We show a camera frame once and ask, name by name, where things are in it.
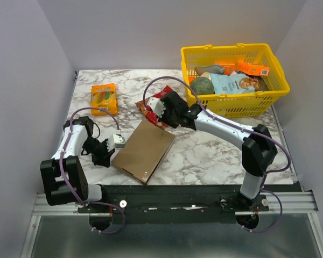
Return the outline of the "brown cardboard express box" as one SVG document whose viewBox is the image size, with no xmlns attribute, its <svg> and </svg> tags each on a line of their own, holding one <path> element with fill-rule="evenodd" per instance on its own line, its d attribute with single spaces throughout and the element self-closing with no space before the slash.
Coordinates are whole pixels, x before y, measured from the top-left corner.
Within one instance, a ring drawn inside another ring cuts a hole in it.
<svg viewBox="0 0 323 258">
<path fill-rule="evenodd" d="M 141 121 L 111 164 L 143 185 L 147 185 L 174 141 L 174 134 L 147 120 Z"/>
</svg>

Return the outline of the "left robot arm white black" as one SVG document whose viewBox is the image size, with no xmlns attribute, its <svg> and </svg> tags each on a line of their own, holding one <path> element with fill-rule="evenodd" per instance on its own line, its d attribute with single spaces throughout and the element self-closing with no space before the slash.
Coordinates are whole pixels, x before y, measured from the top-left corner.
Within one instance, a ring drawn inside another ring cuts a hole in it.
<svg viewBox="0 0 323 258">
<path fill-rule="evenodd" d="M 94 122 L 88 116 L 66 121 L 63 129 L 58 150 L 40 164 L 46 200 L 50 206 L 90 202 L 96 212 L 103 212 L 109 200 L 99 185 L 88 184 L 80 156 L 90 154 L 94 165 L 108 168 L 115 150 L 108 149 L 107 139 L 93 137 Z"/>
</svg>

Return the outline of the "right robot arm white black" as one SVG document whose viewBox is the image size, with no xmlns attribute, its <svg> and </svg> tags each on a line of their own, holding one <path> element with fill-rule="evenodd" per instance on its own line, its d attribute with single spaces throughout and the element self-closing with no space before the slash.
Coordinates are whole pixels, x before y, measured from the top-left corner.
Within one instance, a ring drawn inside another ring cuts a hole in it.
<svg viewBox="0 0 323 258">
<path fill-rule="evenodd" d="M 268 128 L 241 125 L 220 117 L 200 104 L 188 104 L 174 91 L 160 99 L 151 99 L 149 107 L 158 120 L 177 128 L 190 128 L 219 137 L 242 152 L 245 176 L 237 197 L 240 209 L 248 211 L 256 205 L 266 170 L 277 154 L 275 142 Z"/>
</svg>

